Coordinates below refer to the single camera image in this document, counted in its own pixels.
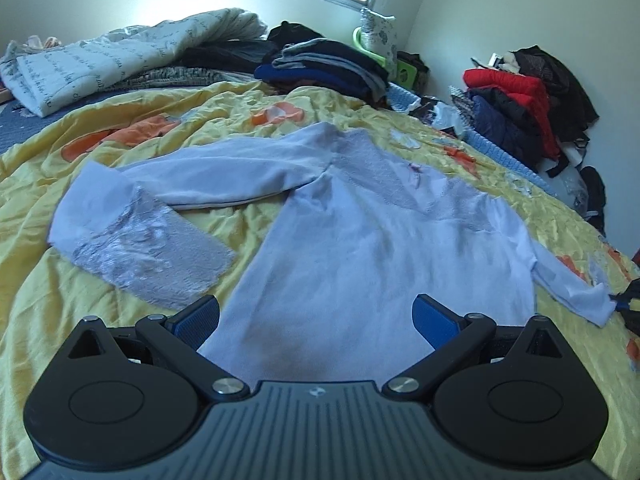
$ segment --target red jacket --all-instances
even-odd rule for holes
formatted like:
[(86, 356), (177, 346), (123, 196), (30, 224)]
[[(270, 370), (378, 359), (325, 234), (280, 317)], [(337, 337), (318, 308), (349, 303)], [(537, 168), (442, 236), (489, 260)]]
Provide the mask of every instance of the red jacket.
[(486, 68), (465, 71), (463, 79), (469, 88), (498, 88), (535, 118), (542, 132), (545, 156), (558, 158), (560, 148), (549, 123), (549, 96), (541, 79)]

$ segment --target white long-sleeve shirt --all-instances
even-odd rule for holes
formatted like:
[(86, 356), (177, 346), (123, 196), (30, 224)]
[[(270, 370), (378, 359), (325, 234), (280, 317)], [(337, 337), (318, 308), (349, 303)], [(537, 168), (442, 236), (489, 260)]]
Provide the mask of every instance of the white long-sleeve shirt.
[[(95, 192), (92, 171), (83, 170), (70, 192), (85, 185)], [(524, 325), (535, 313), (534, 280), (599, 326), (614, 308), (603, 285), (587, 285), (532, 240), (504, 199), (384, 152), (365, 130), (345, 134), (320, 123), (281, 139), (238, 137), (100, 171), (174, 209), (290, 190), (200, 348), (251, 386), (385, 382), (433, 351), (412, 323), (418, 294), (503, 325)], [(65, 205), (73, 215), (96, 213), (89, 209)], [(62, 222), (78, 220), (54, 217), (50, 241), (63, 238), (69, 254), (76, 235)]]

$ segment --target shirt sleeve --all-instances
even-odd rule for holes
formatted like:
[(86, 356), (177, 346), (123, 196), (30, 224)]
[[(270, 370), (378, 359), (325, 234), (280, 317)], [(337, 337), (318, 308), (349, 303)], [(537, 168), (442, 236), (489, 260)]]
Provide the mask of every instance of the shirt sleeve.
[(498, 231), (513, 244), (518, 257), (531, 268), (533, 280), (571, 312), (603, 327), (615, 309), (604, 283), (587, 284), (551, 253), (532, 240), (520, 216), (503, 198), (491, 198), (489, 217)]
[(319, 123), (280, 139), (236, 137), (120, 168), (172, 209), (239, 205), (314, 181), (338, 130)]

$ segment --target yellow bedspread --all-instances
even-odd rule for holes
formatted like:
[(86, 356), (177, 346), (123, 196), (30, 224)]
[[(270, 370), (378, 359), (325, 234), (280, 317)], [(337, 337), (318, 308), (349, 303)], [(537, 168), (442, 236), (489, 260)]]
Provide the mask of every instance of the yellow bedspread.
[[(302, 123), (252, 125), (252, 113), (283, 99), (305, 110)], [(73, 163), (60, 156), (60, 148), (81, 135), (128, 126), (159, 113), (180, 116), (198, 106), (185, 123), (135, 148), (105, 142)], [(479, 178), (472, 176), (434, 142), (442, 138), (439, 133), (407, 116), (376, 111), (327, 89), (305, 87), (286, 98), (270, 96), (260, 83), (219, 83), (199, 91), (143, 91), (114, 97), (69, 113), (0, 159), (0, 460), (7, 480), (20, 478), (37, 463), (22, 426), (22, 408), (76, 322), (86, 314), (96, 314), (108, 326), (130, 326), (146, 314), (161, 311), (74, 267), (47, 247), (52, 213), (84, 161), (92, 158), (108, 166), (121, 166), (181, 146), (215, 142), (229, 134), (281, 136), (317, 121), (329, 121), (341, 129), (367, 128), (374, 142), (385, 149), (504, 196), (526, 220), (535, 238), (558, 256), (569, 256), (581, 272), (588, 272), (589, 254), (600, 254), (616, 292), (627, 286), (624, 272), (636, 276), (637, 270), (627, 258), (622, 259), (622, 266), (616, 263), (597, 232), (563, 204), (537, 188), (533, 188), (532, 197), (521, 194), (506, 179), (504, 168), (466, 146), (467, 153), (477, 159)], [(403, 147), (391, 136), (392, 128), (410, 134), (420, 148)], [(282, 197), (277, 196), (247, 206), (184, 213), (237, 254), (212, 290), (221, 305), (258, 250), (281, 204)], [(496, 301), (500, 301), (499, 291)], [(538, 306), (559, 326), (609, 405), (609, 426), (595, 462), (614, 478), (636, 480), (640, 476), (640, 374), (630, 370), (625, 354), (628, 333), (622, 319), (615, 314), (599, 329), (571, 314), (541, 289)]]

